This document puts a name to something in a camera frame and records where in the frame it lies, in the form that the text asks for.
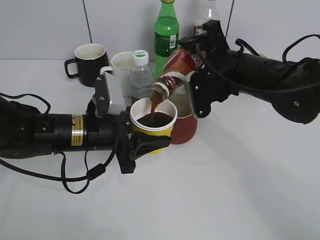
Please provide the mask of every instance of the yellow label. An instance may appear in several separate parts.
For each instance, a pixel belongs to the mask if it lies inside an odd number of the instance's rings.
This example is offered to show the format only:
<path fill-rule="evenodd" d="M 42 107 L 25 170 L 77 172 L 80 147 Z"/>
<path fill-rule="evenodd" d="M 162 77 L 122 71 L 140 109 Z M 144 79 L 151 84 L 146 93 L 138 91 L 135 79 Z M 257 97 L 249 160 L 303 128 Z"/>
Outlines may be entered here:
<path fill-rule="evenodd" d="M 84 117 L 72 115 L 71 146 L 82 146 L 84 142 Z"/>

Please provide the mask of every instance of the mug handle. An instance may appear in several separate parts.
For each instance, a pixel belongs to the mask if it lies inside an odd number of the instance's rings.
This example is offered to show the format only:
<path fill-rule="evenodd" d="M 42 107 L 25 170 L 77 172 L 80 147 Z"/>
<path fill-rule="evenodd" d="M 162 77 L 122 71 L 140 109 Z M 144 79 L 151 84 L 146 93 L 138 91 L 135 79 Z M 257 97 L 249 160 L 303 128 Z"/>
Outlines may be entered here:
<path fill-rule="evenodd" d="M 68 78 L 70 78 L 70 79 L 76 79 L 76 78 L 80 77 L 80 73 L 79 72 L 77 72 L 75 74 L 70 74 L 69 71 L 68 71 L 68 65 L 69 64 L 75 64 L 75 63 L 77 63 L 77 59 L 75 59 L 75 58 L 74 59 L 69 59 L 69 60 L 64 62 L 65 73 L 68 76 Z"/>
<path fill-rule="evenodd" d="M 102 75 L 104 72 L 112 72 L 112 70 L 112 66 L 104 66 L 100 69 L 100 75 Z"/>

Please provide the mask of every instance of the clear plastic bottle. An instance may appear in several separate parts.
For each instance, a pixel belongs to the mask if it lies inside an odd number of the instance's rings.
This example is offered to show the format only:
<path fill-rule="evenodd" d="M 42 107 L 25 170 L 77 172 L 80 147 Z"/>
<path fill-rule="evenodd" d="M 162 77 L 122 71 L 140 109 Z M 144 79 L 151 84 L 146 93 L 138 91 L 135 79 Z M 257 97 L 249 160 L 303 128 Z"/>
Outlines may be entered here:
<path fill-rule="evenodd" d="M 129 77 L 129 92 L 132 103 L 137 100 L 149 98 L 155 77 L 149 67 L 149 54 L 145 50 L 133 53 L 133 67 Z"/>
<path fill-rule="evenodd" d="M 216 0 L 201 0 L 200 8 L 197 14 L 197 18 L 193 23 L 193 35 L 198 36 L 205 34 L 203 24 L 209 20 L 220 21 L 220 16 L 216 7 Z"/>

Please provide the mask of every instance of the red paper cup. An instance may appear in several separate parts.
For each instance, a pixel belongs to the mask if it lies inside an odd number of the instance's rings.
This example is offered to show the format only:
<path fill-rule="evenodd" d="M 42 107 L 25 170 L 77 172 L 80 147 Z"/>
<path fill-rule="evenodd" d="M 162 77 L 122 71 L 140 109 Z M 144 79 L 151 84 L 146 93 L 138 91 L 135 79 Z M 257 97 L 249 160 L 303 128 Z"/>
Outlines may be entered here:
<path fill-rule="evenodd" d="M 175 145 L 185 144 L 195 136 L 198 119 L 193 116 L 190 101 L 186 95 L 177 93 L 171 96 L 169 100 L 178 110 L 178 118 L 171 133 L 171 143 Z"/>

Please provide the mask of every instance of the green bottle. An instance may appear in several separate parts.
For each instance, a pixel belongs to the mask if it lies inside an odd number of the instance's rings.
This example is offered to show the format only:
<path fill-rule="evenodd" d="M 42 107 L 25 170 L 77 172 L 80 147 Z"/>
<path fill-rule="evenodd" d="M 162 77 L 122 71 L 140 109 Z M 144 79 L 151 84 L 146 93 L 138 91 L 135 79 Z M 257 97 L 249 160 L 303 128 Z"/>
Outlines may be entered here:
<path fill-rule="evenodd" d="M 176 0 L 161 0 L 162 5 L 155 22 L 155 77 L 162 74 L 168 57 L 177 49 L 179 39 L 179 23 L 174 2 Z"/>

